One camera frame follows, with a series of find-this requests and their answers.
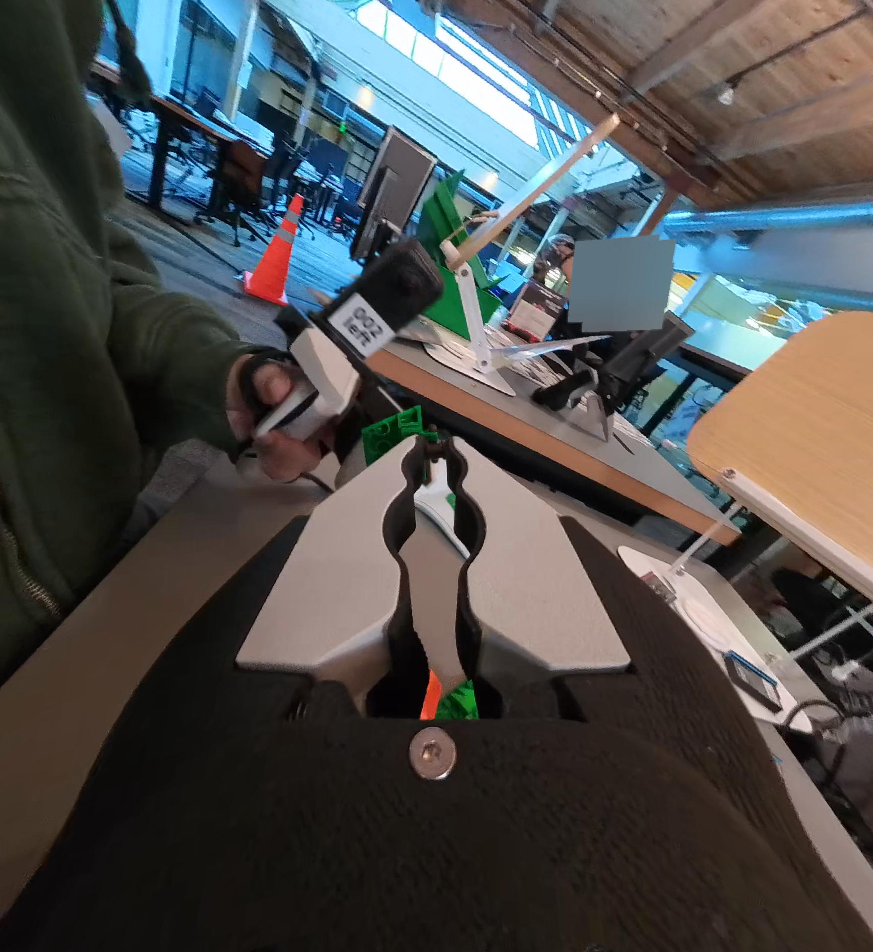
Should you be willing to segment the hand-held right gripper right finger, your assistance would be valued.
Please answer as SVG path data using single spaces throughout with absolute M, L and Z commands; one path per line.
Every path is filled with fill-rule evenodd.
M 578 550 L 599 542 L 527 484 L 470 446 L 445 441 L 459 567 L 453 648 L 436 663 L 444 694 L 481 679 L 507 686 L 616 675 L 629 652 Z

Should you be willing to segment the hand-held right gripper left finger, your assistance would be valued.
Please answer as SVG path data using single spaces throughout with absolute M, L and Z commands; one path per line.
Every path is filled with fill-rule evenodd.
M 401 549 L 426 463 L 424 438 L 408 437 L 313 510 L 238 667 L 343 684 L 365 708 L 423 708 L 430 666 Z

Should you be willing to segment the green lego block brown clips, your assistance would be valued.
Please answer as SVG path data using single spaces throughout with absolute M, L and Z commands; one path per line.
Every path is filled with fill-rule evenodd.
M 416 436 L 421 436 L 429 443 L 437 443 L 440 439 L 435 426 L 425 424 L 419 405 L 366 425 L 361 430 L 361 445 L 367 467 L 371 467 L 403 440 Z

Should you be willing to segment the person's left forearm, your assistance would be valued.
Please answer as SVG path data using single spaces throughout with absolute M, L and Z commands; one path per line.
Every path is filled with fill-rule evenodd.
M 228 417 L 228 380 L 252 347 L 205 302 L 169 292 L 111 216 L 104 228 L 113 307 L 108 349 L 140 446 L 155 460 L 191 439 L 236 455 L 243 438 Z

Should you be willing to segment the person's left hand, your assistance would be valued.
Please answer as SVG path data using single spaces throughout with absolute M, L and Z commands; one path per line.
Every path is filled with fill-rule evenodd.
M 254 437 L 255 413 L 245 401 L 240 388 L 241 369 L 253 358 L 252 354 L 242 355 L 229 372 L 225 396 L 227 420 L 237 440 L 252 440 L 260 469 L 266 476 L 277 482 L 294 482 L 303 474 L 314 471 L 331 452 L 335 425 L 327 422 L 322 429 L 303 441 L 275 430 Z M 252 381 L 256 397 L 272 408 L 281 405 L 289 397 L 297 382 L 297 371 L 287 370 L 277 363 L 264 363 L 254 370 Z

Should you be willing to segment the wooden board on white stand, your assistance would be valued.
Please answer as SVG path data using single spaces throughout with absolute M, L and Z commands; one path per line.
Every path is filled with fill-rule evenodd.
M 489 292 L 490 284 L 480 268 L 478 255 L 484 248 L 493 244 L 502 232 L 514 225 L 538 197 L 547 192 L 553 184 L 557 184 L 581 158 L 609 138 L 620 124 L 619 113 L 611 113 L 570 149 L 549 160 L 500 208 L 463 220 L 468 233 L 468 239 L 464 243 L 459 246 L 449 240 L 442 243 L 441 251 L 445 263 L 438 265 L 454 273 L 468 325 L 469 339 L 466 340 L 423 317 L 421 321 L 424 326 L 429 327 L 430 337 L 422 343 L 428 356 L 456 374 L 468 377 L 508 397 L 515 396 L 514 388 L 500 373 L 503 367 L 510 367 L 511 364 L 495 367 L 491 362 L 490 350 L 495 347 L 487 338 L 486 324 L 481 320 L 477 296 L 477 288 Z
M 873 613 L 873 312 L 813 323 L 688 435 L 693 467 L 863 595 Z

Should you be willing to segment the black computer monitor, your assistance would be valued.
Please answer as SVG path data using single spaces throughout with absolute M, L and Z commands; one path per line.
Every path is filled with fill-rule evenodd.
M 351 260 L 367 264 L 404 235 L 419 205 L 437 156 L 389 125 L 361 188 L 361 216 L 350 246 Z
M 639 332 L 618 354 L 605 363 L 599 372 L 604 384 L 610 411 L 627 406 L 632 397 L 645 386 L 657 364 L 669 358 L 694 333 L 680 317 L 668 311 L 662 327 Z

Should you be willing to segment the orange traffic cone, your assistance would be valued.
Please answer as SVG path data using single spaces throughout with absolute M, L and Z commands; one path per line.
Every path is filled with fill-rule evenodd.
M 288 304 L 286 286 L 303 204 L 303 196 L 294 194 L 264 255 L 253 271 L 242 273 L 242 287 L 247 295 L 279 306 Z

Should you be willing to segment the red and black box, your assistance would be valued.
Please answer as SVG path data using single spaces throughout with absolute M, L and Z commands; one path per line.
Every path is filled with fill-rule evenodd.
M 566 310 L 567 303 L 564 295 L 529 280 L 517 292 L 501 326 L 526 342 L 542 343 Z

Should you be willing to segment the clear acrylic sheet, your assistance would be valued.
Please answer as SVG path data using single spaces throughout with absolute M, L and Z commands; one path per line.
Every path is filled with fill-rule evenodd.
M 573 351 L 577 347 L 586 348 L 593 342 L 602 341 L 609 337 L 609 334 L 584 335 L 571 339 L 548 340 L 522 346 L 512 345 L 494 348 L 490 350 L 490 358 L 493 366 L 500 367 L 505 364 L 535 359 L 556 351 Z

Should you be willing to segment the grey desk with wooden edge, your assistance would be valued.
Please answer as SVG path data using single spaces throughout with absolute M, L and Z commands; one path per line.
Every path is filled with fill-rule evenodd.
M 608 440 L 532 402 L 530 381 L 509 370 L 497 390 L 395 339 L 370 367 L 419 403 L 428 419 L 468 440 L 502 468 L 632 527 L 657 515 L 701 532 L 722 514 L 654 446 L 622 432 Z

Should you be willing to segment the brown office chair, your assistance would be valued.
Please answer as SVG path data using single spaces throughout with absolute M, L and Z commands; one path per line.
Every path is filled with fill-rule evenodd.
M 250 221 L 266 221 L 262 205 L 265 165 L 265 158 L 242 139 L 218 149 L 216 165 L 209 175 L 212 188 L 204 217 L 230 225 L 235 247 L 240 247 L 240 228 L 245 228 L 252 240 L 261 240 Z

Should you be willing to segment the black and white gripper device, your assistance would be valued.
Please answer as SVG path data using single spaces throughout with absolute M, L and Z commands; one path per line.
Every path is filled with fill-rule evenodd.
M 620 384 L 603 368 L 585 365 L 571 376 L 531 393 L 534 404 L 563 413 L 566 420 L 608 443 L 614 431 Z

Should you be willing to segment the black battery with blue stripe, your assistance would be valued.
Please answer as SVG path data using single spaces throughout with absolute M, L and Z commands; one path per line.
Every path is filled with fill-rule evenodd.
M 725 671 L 735 688 L 772 713 L 783 710 L 776 681 L 734 651 L 723 653 Z

